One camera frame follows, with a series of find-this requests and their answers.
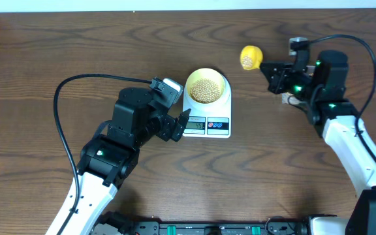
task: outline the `green light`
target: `green light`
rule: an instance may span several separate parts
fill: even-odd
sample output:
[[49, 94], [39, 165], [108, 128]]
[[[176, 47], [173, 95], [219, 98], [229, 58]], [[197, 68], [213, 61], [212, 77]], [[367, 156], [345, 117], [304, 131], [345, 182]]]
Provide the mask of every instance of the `green light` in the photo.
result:
[[294, 86], [295, 91], [299, 92], [303, 89], [303, 87], [300, 86]]

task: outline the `white background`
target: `white background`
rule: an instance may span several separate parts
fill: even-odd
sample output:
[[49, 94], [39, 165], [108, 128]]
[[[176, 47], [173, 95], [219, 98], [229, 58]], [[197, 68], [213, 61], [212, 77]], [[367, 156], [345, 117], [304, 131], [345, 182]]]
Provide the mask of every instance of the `white background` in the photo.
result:
[[376, 8], [376, 0], [0, 0], [0, 12]]

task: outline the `wood grain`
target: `wood grain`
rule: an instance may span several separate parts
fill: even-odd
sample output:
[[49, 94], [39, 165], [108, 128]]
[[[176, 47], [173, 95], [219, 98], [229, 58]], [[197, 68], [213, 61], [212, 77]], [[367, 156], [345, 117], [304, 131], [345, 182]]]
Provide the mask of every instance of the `wood grain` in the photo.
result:
[[[0, 14], [0, 234], [44, 234], [62, 205], [72, 174], [52, 97], [63, 79], [87, 72], [184, 84], [195, 69], [213, 67], [232, 84], [232, 136], [153, 138], [109, 210], [163, 221], [350, 216], [355, 191], [334, 152], [299, 110], [266, 91], [259, 71], [238, 61], [247, 44], [267, 60], [290, 60], [290, 37], [334, 33], [362, 37], [376, 54], [376, 9]], [[324, 49], [349, 55], [347, 96], [360, 107], [372, 83], [367, 52], [338, 39], [314, 46], [313, 58]], [[65, 86], [59, 112], [75, 156], [129, 86], [143, 85]], [[171, 114], [179, 112], [181, 103]], [[376, 143], [376, 94], [364, 121]]]

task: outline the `white kitchen scale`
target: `white kitchen scale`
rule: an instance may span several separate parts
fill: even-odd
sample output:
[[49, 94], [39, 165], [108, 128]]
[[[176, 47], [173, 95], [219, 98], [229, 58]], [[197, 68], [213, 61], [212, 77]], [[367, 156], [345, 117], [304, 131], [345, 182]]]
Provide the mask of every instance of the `white kitchen scale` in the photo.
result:
[[[199, 79], [219, 85], [220, 98], [209, 104], [191, 98], [191, 87]], [[187, 79], [183, 94], [183, 111], [191, 109], [183, 135], [186, 137], [228, 138], [232, 133], [232, 90], [227, 79], [213, 69], [198, 69]]]

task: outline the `yellow cup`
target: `yellow cup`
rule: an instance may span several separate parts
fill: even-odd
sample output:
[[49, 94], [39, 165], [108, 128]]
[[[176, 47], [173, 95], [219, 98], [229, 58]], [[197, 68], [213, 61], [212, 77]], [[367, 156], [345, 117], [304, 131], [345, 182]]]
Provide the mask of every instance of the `yellow cup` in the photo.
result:
[[190, 98], [192, 98], [191, 88], [192, 88], [193, 84], [200, 79], [207, 79], [207, 80], [210, 80], [212, 82], [215, 82], [219, 86], [219, 90], [220, 90], [219, 99], [221, 98], [221, 96], [223, 95], [223, 92], [225, 90], [225, 81], [223, 79], [223, 76], [221, 76], [221, 74], [219, 72], [217, 72], [216, 70], [207, 69], [207, 68], [198, 69], [198, 70], [194, 71], [191, 75], [189, 75], [189, 77], [187, 79], [187, 83], [185, 84], [185, 88], [186, 88], [186, 92], [188, 93]]

